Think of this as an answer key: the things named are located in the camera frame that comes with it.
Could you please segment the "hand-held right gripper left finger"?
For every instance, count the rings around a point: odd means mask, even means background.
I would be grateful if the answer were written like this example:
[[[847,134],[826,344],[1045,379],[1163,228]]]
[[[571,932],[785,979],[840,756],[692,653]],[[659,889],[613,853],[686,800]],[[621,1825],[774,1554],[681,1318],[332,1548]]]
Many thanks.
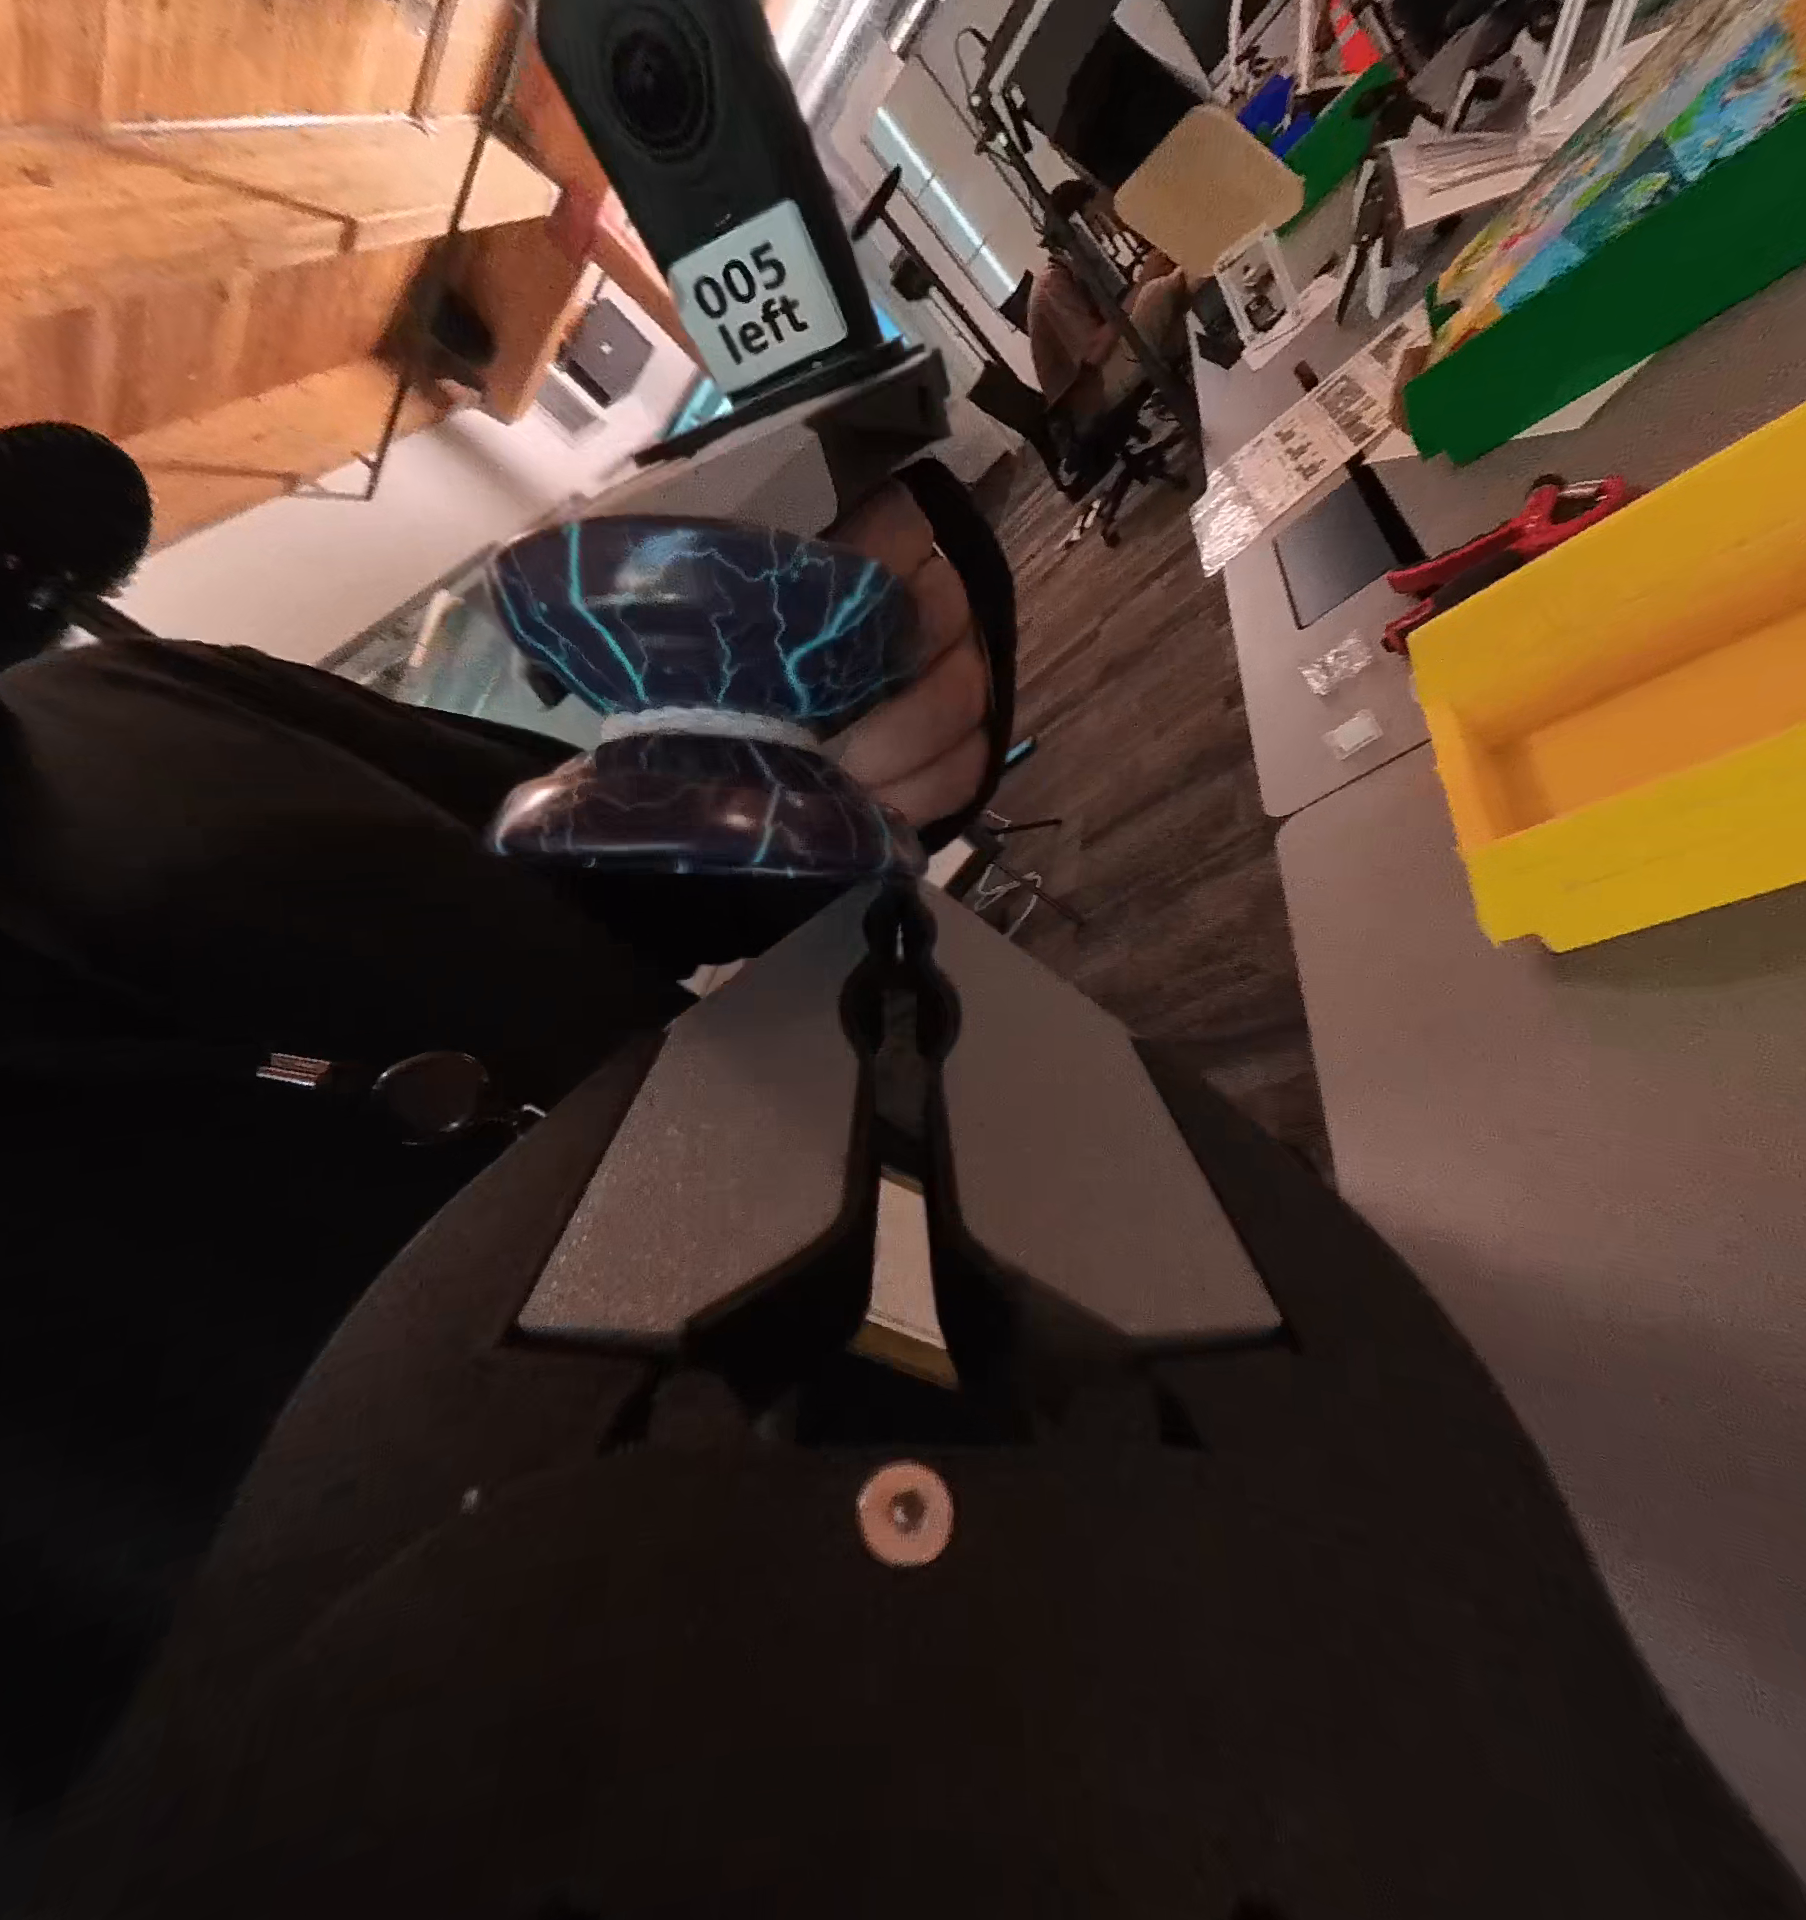
[[[880,896],[853,886],[667,1029],[519,1310],[524,1336],[680,1346],[840,1222],[859,1088],[840,1003]]]

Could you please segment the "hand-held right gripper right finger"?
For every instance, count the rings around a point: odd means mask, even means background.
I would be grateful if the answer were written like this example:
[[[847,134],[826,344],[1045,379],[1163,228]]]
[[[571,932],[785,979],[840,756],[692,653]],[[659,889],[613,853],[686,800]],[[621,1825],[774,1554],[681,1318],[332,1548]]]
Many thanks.
[[[1279,1310],[1128,1030],[937,889],[914,896],[937,1329],[966,1385],[1268,1345]]]

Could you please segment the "dark blue marbled yoyo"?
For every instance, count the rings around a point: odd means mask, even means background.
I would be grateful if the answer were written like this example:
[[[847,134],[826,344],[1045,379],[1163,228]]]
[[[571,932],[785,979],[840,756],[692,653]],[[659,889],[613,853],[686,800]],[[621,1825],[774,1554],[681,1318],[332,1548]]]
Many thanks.
[[[818,536],[575,519],[487,567],[501,633],[596,744],[513,789],[505,862],[669,920],[777,920],[917,882],[919,833],[827,752],[916,667],[906,589]]]

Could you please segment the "person's left hand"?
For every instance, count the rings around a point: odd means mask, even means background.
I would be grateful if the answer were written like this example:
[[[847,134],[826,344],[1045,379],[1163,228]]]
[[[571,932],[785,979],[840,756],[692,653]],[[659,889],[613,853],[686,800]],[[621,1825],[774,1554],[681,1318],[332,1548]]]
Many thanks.
[[[991,580],[989,528],[957,477],[921,458],[826,539],[883,569],[914,615],[914,667],[827,754],[908,826],[930,833],[980,798],[991,760],[991,668],[973,593],[976,578]]]

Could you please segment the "black badge reel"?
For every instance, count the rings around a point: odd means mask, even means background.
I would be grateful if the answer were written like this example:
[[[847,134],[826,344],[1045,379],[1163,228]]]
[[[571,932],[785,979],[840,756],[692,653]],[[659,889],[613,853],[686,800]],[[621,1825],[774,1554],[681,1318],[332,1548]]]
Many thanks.
[[[412,1054],[380,1072],[365,1109],[390,1139],[405,1147],[519,1139],[542,1125],[546,1109],[501,1093],[484,1063],[467,1052]]]

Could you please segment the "pale wooden board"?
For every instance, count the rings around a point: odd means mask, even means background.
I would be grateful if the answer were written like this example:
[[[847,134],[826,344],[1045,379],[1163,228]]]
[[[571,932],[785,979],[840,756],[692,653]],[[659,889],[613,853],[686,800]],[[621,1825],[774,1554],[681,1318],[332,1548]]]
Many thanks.
[[[1303,180],[1216,102],[1190,109],[1111,196],[1118,222],[1198,283],[1294,220]]]

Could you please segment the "printed paper sheet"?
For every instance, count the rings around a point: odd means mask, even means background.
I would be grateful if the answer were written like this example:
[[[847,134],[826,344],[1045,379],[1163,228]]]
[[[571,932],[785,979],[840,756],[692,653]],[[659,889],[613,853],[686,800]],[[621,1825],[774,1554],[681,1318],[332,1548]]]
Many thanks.
[[[1287,401],[1272,423],[1204,457],[1204,491],[1187,513],[1195,558],[1208,580],[1269,535],[1291,510],[1344,477],[1354,461],[1412,461],[1418,449],[1396,423],[1404,364],[1429,346],[1414,311],[1379,329],[1315,387]]]

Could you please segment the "black flat tablet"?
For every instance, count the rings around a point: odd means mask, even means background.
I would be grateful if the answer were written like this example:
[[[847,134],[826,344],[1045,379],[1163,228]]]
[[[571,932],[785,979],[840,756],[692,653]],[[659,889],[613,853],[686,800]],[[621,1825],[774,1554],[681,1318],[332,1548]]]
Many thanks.
[[[1272,547],[1297,631],[1429,558],[1396,496],[1362,457],[1346,464],[1319,502],[1278,530]]]

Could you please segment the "yellow plastic bin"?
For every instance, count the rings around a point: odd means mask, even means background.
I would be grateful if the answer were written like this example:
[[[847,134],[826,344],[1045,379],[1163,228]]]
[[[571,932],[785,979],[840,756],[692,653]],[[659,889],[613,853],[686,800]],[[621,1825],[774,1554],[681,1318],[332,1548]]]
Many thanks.
[[[1806,401],[1437,615],[1410,664],[1491,945],[1806,885]]]

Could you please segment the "red clamp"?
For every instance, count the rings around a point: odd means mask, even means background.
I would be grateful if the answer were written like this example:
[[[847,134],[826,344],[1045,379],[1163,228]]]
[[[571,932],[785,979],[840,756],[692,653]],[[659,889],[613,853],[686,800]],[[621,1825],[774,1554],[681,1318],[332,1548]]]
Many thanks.
[[[1637,494],[1639,491],[1618,475],[1584,480],[1565,480],[1553,473],[1535,477],[1519,509],[1486,533],[1386,575],[1387,589],[1406,609],[1382,628],[1379,649],[1406,660],[1412,636],[1440,615],[1555,553],[1622,513]]]

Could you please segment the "colourful puzzle box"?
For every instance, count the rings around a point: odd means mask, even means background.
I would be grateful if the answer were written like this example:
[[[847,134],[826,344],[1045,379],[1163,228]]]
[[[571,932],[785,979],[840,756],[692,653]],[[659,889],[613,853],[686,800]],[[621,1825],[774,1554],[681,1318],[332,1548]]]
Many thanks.
[[[1806,109],[1806,3],[1688,3],[1425,297],[1428,362],[1535,300]]]

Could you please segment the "green plastic bin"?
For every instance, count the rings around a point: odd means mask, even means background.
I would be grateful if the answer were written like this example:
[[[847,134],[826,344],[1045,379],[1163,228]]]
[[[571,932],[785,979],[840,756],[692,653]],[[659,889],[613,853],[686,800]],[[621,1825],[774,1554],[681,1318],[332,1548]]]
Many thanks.
[[[1401,390],[1418,454],[1465,467],[1806,265],[1806,109]]]

